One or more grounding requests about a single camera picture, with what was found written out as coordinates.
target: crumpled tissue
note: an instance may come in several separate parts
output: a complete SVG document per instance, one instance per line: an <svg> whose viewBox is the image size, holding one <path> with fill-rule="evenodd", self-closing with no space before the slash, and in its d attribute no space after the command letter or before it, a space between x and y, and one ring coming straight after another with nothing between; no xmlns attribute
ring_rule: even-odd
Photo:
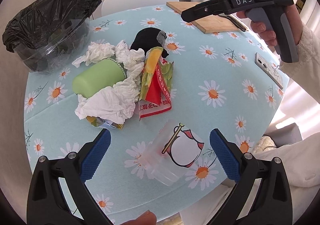
<svg viewBox="0 0 320 225"><path fill-rule="evenodd" d="M102 59L112 57L115 54L116 47L106 44L97 44L96 42L91 42L88 46L88 51L85 55L78 57L72 64L78 68L82 62L88 66L91 63L98 63Z"/></svg>
<svg viewBox="0 0 320 225"><path fill-rule="evenodd" d="M95 52L103 53L98 49L95 49ZM79 119L94 116L123 124L125 119L132 117L135 103L139 99L140 73L145 59L144 50L129 50L128 45L122 40L115 46L114 52L116 61L123 63L124 68L127 69L127 78L114 84L113 87L101 89L88 99L78 95L79 104L75 113Z"/></svg>

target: round table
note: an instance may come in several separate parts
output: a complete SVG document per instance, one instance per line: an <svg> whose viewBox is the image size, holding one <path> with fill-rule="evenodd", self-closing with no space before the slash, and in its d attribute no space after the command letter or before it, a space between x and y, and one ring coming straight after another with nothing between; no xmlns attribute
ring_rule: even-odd
<svg viewBox="0 0 320 225"><path fill-rule="evenodd" d="M209 144L211 130L218 128L227 140L250 151L272 120L289 78L281 73L285 88L280 90L255 64L256 52L270 63L276 61L249 32L203 34L166 5L118 12L90 25L90 41L113 45L122 39L130 45L138 31L147 27L167 33L166 59L174 61L172 109L141 121L135 114L122 130L110 129L111 145L86 182L116 224L148 209L162 220L195 203L226 178ZM86 50L87 46L76 57ZM70 63L50 75L29 74L24 126L32 170L39 156L64 157L100 132L74 113L78 100L72 80L88 67L82 63L75 68ZM152 179L139 165L139 156L169 119L185 124L204 141L192 171L171 187ZM197 172L199 168L208 172ZM71 211L76 211L63 181L62 187Z"/></svg>

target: blue gripper pad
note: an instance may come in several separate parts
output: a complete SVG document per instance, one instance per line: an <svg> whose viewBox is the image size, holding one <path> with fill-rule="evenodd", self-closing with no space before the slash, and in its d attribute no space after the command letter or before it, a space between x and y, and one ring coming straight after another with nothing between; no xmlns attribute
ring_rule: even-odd
<svg viewBox="0 0 320 225"><path fill-rule="evenodd" d="M90 180L93 177L103 156L108 150L110 143L111 134L110 131L106 129L82 161L80 175L82 183L84 183L86 180Z"/></svg>
<svg viewBox="0 0 320 225"><path fill-rule="evenodd" d="M210 145L228 178L238 183L241 177L239 162L227 146L225 138L222 138L220 134L215 129L211 131Z"/></svg>

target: hand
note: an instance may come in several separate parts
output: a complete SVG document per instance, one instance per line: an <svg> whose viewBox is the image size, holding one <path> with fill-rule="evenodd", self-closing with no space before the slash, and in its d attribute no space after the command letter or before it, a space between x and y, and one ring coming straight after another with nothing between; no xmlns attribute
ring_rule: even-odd
<svg viewBox="0 0 320 225"><path fill-rule="evenodd" d="M121 225L156 225L157 217L151 211L146 211L135 220L126 221Z"/></svg>
<svg viewBox="0 0 320 225"><path fill-rule="evenodd" d="M287 15L287 19L289 21L294 42L296 45L298 45L301 34L302 34L302 21L299 15L299 12L296 8L296 5L291 5L288 7L285 7L284 9L285 14ZM246 15L244 11L237 12L236 14L240 19L245 19ZM263 39L268 46L276 46L277 39L276 39L276 33L272 30L266 30L266 25L263 22L253 22L251 21L251 29L255 32L258 33L260 38Z"/></svg>

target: sleeve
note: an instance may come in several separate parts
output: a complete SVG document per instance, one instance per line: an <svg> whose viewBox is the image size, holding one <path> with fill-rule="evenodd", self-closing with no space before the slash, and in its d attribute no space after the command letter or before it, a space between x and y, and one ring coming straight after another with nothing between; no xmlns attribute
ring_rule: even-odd
<svg viewBox="0 0 320 225"><path fill-rule="evenodd" d="M320 103L320 39L305 25L297 50L299 62L281 62L280 70Z"/></svg>

